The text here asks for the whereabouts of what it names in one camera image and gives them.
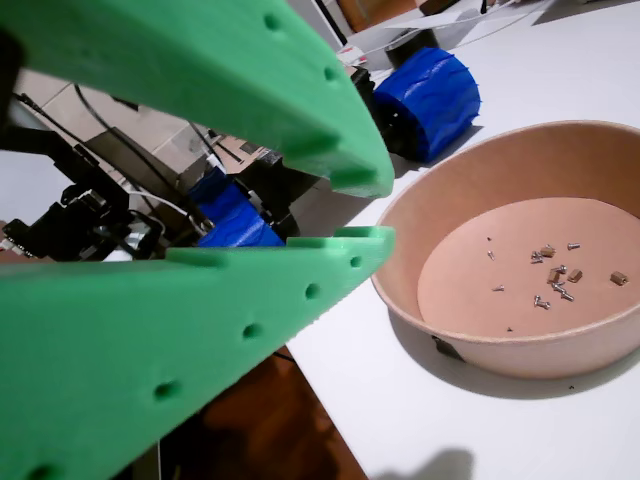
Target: hole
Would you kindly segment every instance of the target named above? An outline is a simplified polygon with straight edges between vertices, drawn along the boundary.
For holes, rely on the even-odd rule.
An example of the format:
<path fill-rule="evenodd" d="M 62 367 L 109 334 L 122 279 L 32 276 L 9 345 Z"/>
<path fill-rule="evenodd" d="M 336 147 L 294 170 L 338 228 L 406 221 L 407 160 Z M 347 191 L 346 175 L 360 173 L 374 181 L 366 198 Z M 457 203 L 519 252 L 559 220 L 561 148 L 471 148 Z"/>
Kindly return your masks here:
<path fill-rule="evenodd" d="M 246 327 L 244 327 L 244 330 L 242 331 L 242 337 L 245 340 L 248 340 L 250 338 L 256 338 L 261 334 L 262 334 L 262 327 L 257 323 L 252 323 L 251 325 L 247 325 Z"/>
<path fill-rule="evenodd" d="M 272 32 L 280 30 L 280 21 L 271 13 L 267 13 L 264 16 L 264 24 Z"/>
<path fill-rule="evenodd" d="M 320 287 L 315 283 L 310 283 L 307 289 L 304 291 L 304 296 L 307 297 L 307 300 L 317 298 L 319 294 Z"/>
<path fill-rule="evenodd" d="M 153 390 L 153 396 L 156 400 L 162 401 L 173 397 L 180 389 L 180 384 L 175 380 L 169 382 L 162 382 Z"/>
<path fill-rule="evenodd" d="M 53 465 L 40 465 L 29 473 L 27 480 L 57 480 L 60 478 L 60 470 Z"/>
<path fill-rule="evenodd" d="M 326 67 L 324 69 L 324 78 L 327 79 L 327 82 L 333 82 L 336 78 L 338 78 L 338 74 L 333 68 Z"/>

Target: white tabletop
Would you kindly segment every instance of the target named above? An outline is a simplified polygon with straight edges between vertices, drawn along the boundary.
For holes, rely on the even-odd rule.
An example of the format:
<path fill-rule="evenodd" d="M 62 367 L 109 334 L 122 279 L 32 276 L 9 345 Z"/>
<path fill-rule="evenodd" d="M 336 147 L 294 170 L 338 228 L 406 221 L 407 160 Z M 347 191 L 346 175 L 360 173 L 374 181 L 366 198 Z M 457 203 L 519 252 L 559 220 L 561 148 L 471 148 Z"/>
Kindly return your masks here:
<path fill-rule="evenodd" d="M 640 3 L 610 5 L 544 21 L 551 10 L 535 24 L 538 11 L 454 50 L 483 100 L 466 145 L 553 120 L 640 127 Z M 490 23 L 477 28 L 495 30 Z M 370 203 L 327 193 L 307 210 L 303 232 L 375 224 L 420 173 L 405 168 L 393 194 Z M 370 478 L 640 478 L 638 353 L 579 378 L 499 377 L 437 353 L 370 281 L 288 346 Z"/>

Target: cable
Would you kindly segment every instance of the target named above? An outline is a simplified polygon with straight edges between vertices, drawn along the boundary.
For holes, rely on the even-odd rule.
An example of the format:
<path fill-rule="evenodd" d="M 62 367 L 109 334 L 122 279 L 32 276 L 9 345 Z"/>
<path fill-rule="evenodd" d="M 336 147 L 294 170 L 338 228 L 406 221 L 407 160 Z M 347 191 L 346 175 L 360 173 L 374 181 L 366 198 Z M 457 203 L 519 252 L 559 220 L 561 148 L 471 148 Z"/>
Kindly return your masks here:
<path fill-rule="evenodd" d="M 160 203 L 164 203 L 168 207 L 173 208 L 176 212 L 184 215 L 185 218 L 189 219 L 189 221 L 191 222 L 191 225 L 193 225 L 193 227 L 196 229 L 197 232 L 199 232 L 202 235 L 204 235 L 206 233 L 206 232 L 203 232 L 202 228 L 193 220 L 191 215 L 189 215 L 186 211 L 182 210 L 175 203 L 172 203 L 169 200 L 166 200 L 166 199 L 164 199 L 162 197 L 158 197 L 157 195 L 154 195 L 153 193 L 149 193 L 149 192 L 132 192 L 131 190 L 125 190 L 125 191 L 129 195 L 139 195 L 141 197 L 153 198 L 154 200 L 157 200 Z"/>
<path fill-rule="evenodd" d="M 495 12 L 502 10 L 505 7 L 508 7 L 509 5 L 515 3 L 517 0 L 509 0 L 507 3 L 497 6 L 497 7 L 493 7 L 491 10 L 489 10 L 487 13 L 485 14 L 480 14 L 480 15 L 476 15 L 475 17 L 471 17 L 471 18 L 465 18 L 463 20 L 456 20 L 455 22 L 450 22 L 450 23 L 446 23 L 444 25 L 438 25 L 436 27 L 429 27 L 429 28 L 413 28 L 411 30 L 409 30 L 408 32 L 403 33 L 402 35 L 400 35 L 399 37 L 395 38 L 394 40 L 392 40 L 391 42 L 387 43 L 386 45 L 383 45 L 381 47 L 378 48 L 374 48 L 372 50 L 369 50 L 368 52 L 364 52 L 362 54 L 362 56 L 367 56 L 370 55 L 374 52 L 377 52 L 379 50 L 383 50 L 393 44 L 395 44 L 396 42 L 398 42 L 399 40 L 402 40 L 405 37 L 408 37 L 409 35 L 416 33 L 420 30 L 430 30 L 430 29 L 434 29 L 434 28 L 444 28 L 444 27 L 450 27 L 451 25 L 457 25 L 459 23 L 467 23 L 467 22 L 471 22 L 473 20 L 479 20 L 479 19 L 483 19 L 483 18 L 487 18 L 489 15 L 494 14 Z"/>
<path fill-rule="evenodd" d="M 216 151 L 213 149 L 213 147 L 211 146 L 211 144 L 209 144 L 209 141 L 207 140 L 207 137 L 205 137 L 202 132 L 200 131 L 200 129 L 195 125 L 195 123 L 193 122 L 189 122 L 189 126 L 193 129 L 194 132 L 196 132 L 196 135 L 198 135 L 198 137 L 200 137 L 200 140 L 202 140 L 202 143 L 204 143 L 204 146 L 206 147 L 207 150 L 209 150 L 209 153 L 211 155 L 215 155 Z"/>
<path fill-rule="evenodd" d="M 218 156 L 218 154 L 216 153 L 216 151 L 214 150 L 214 148 L 209 144 L 209 141 L 207 140 L 207 137 L 205 137 L 202 132 L 200 131 L 200 129 L 198 129 L 198 127 L 192 123 L 189 122 L 189 125 L 191 125 L 191 128 L 193 129 L 194 132 L 196 132 L 196 135 L 198 135 L 198 137 L 200 137 L 200 140 L 202 140 L 204 142 L 204 144 L 207 146 L 209 153 L 211 153 L 212 155 L 215 155 L 216 157 Z M 233 158 L 236 162 L 238 163 L 242 163 L 244 162 L 244 160 L 242 160 L 240 157 L 238 157 L 235 153 L 233 153 L 231 150 L 229 150 L 227 147 L 225 147 L 224 145 L 222 145 L 221 142 L 218 142 L 216 144 L 216 146 L 220 147 L 222 150 L 224 150 L 225 152 L 227 152 L 227 154 Z"/>
<path fill-rule="evenodd" d="M 280 352 L 273 352 L 273 356 L 282 358 L 283 360 L 287 360 L 297 365 L 297 362 L 293 359 L 293 357 L 290 357 L 289 355 L 284 355 L 283 353 L 280 353 Z"/>
<path fill-rule="evenodd" d="M 489 32 L 489 33 L 487 33 L 486 35 L 482 35 L 481 37 L 474 38 L 473 40 L 469 40 L 469 41 L 468 41 L 468 42 L 466 42 L 466 43 L 461 43 L 460 45 L 456 45 L 455 47 L 453 47 L 453 48 L 451 48 L 451 49 L 449 49 L 449 50 L 450 50 L 450 51 L 451 51 L 451 50 L 455 50 L 455 49 L 457 49 L 457 48 L 461 48 L 461 47 L 467 46 L 467 45 L 469 45 L 469 44 L 471 44 L 471 43 L 475 43 L 475 42 L 477 42 L 478 40 L 482 40 L 483 38 L 490 37 L 490 36 L 491 36 L 491 35 L 493 35 L 494 33 L 498 33 L 498 32 L 500 32 L 500 31 L 504 30 L 505 28 L 510 27 L 510 26 L 511 26 L 511 25 L 513 25 L 514 23 L 517 23 L 517 22 L 519 22 L 520 20 L 523 20 L 523 19 L 527 18 L 527 17 L 528 17 L 529 15 L 531 15 L 532 13 L 535 13 L 535 12 L 537 12 L 538 10 L 540 10 L 540 7 L 541 7 L 541 6 L 546 6 L 546 5 L 550 4 L 550 3 L 552 3 L 553 1 L 554 1 L 554 0 L 546 0 L 546 1 L 545 1 L 545 0 L 539 0 L 538 2 L 536 2 L 536 3 L 535 3 L 535 7 L 534 7 L 534 8 L 532 8 L 531 10 L 529 10 L 527 13 L 525 13 L 525 14 L 524 14 L 524 15 L 522 15 L 521 17 L 517 17 L 513 22 L 511 22 L 511 23 L 507 23 L 506 25 L 504 25 L 504 26 L 502 26 L 502 27 L 498 28 L 497 30 L 494 30 L 493 32 Z"/>
<path fill-rule="evenodd" d="M 86 148 L 87 150 L 89 150 L 91 153 L 93 153 L 95 156 L 102 158 L 107 164 L 111 165 L 113 168 L 115 168 L 124 178 L 126 178 L 128 180 L 128 182 L 131 184 L 131 186 L 133 188 L 135 188 L 136 190 L 140 190 L 140 186 L 135 183 L 132 179 L 128 178 L 127 175 L 120 170 L 118 167 L 116 167 L 115 165 L 113 165 L 112 163 L 110 163 L 106 158 L 101 157 L 94 149 L 92 149 L 91 147 L 89 147 L 85 142 L 83 142 L 82 140 L 80 140 L 80 138 L 75 135 L 73 132 L 67 130 L 65 127 L 63 127 L 60 123 L 58 123 L 56 121 L 55 118 L 53 118 L 51 115 L 49 115 L 47 112 L 45 112 L 42 108 L 40 108 L 40 105 L 38 105 L 36 102 L 34 102 L 31 97 L 29 97 L 26 93 L 22 93 L 20 95 L 18 95 L 17 93 L 13 94 L 15 99 L 18 100 L 19 102 L 24 103 L 27 107 L 29 107 L 31 110 L 33 110 L 34 112 L 36 112 L 39 115 L 42 115 L 44 118 L 46 118 L 49 122 L 51 122 L 54 126 L 56 126 L 60 131 L 62 131 L 63 133 L 67 134 L 69 137 L 73 138 L 76 142 L 78 142 L 80 145 L 82 145 L 84 148 Z M 147 204 L 147 206 L 149 207 L 149 210 L 151 210 L 151 212 L 153 212 L 154 216 L 159 217 L 158 212 L 156 211 L 155 208 L 153 208 L 153 205 L 151 205 L 151 202 L 149 200 L 147 200 L 146 198 L 144 199 L 144 203 Z"/>
<path fill-rule="evenodd" d="M 82 104 L 84 105 L 84 107 L 89 111 L 89 113 L 91 114 L 91 116 L 93 118 L 95 118 L 98 123 L 100 123 L 100 125 L 102 125 L 104 128 L 107 129 L 108 132 L 110 132 L 114 137 L 116 137 L 125 147 L 127 147 L 132 153 L 134 153 L 140 160 L 142 160 L 142 162 L 149 168 L 149 170 L 151 170 L 161 181 L 162 183 L 164 183 L 172 192 L 174 192 L 176 195 L 178 195 L 179 197 L 181 197 L 181 200 L 178 202 L 180 205 L 185 205 L 185 208 L 189 205 L 190 201 L 189 198 L 184 195 L 182 192 L 180 192 L 174 185 L 171 184 L 171 182 L 169 182 L 169 180 L 167 180 L 164 175 L 162 175 L 162 173 L 155 167 L 155 165 L 153 165 L 136 147 L 135 145 L 133 145 L 131 142 L 129 142 L 129 140 L 127 138 L 125 138 L 124 136 L 120 135 L 119 132 L 117 132 L 116 130 L 114 130 L 105 120 L 104 118 L 102 118 L 98 112 L 95 111 L 95 109 L 91 106 L 91 104 L 87 101 L 87 99 L 84 97 L 84 94 L 82 93 L 82 90 L 80 90 L 80 86 L 77 83 L 73 84 L 73 88 L 76 91 L 76 95 L 78 95 L 78 98 L 80 99 L 80 101 L 82 102 Z"/>

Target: green 3d-printed part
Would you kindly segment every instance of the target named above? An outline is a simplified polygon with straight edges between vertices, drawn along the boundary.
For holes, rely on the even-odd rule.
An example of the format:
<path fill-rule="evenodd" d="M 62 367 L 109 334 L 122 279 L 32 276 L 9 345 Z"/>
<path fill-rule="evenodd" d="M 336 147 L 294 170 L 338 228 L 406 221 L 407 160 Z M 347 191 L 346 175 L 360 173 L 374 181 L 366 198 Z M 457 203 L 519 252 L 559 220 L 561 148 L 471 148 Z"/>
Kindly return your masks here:
<path fill-rule="evenodd" d="M 334 52 L 283 0 L 0 0 L 27 66 L 279 150 L 358 196 L 384 143 Z"/>
<path fill-rule="evenodd" d="M 369 277 L 394 232 L 3 267 L 0 478 L 104 480 Z"/>

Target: cardboard bowl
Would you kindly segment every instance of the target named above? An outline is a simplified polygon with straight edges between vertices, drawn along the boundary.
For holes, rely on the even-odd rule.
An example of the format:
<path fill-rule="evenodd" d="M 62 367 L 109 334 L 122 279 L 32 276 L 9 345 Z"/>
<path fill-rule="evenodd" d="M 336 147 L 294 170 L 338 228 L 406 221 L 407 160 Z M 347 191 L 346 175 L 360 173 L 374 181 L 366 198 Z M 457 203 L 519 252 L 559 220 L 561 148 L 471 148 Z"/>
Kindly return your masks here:
<path fill-rule="evenodd" d="M 595 199 L 640 218 L 640 131 L 603 122 L 543 124 L 485 141 L 431 169 L 380 219 L 397 237 L 392 257 L 373 276 L 378 294 L 465 361 L 497 373 L 558 378 L 620 359 L 640 346 L 640 296 L 632 308 L 596 322 L 513 338 L 452 332 L 421 316 L 421 270 L 449 233 L 498 207 L 550 197 Z"/>

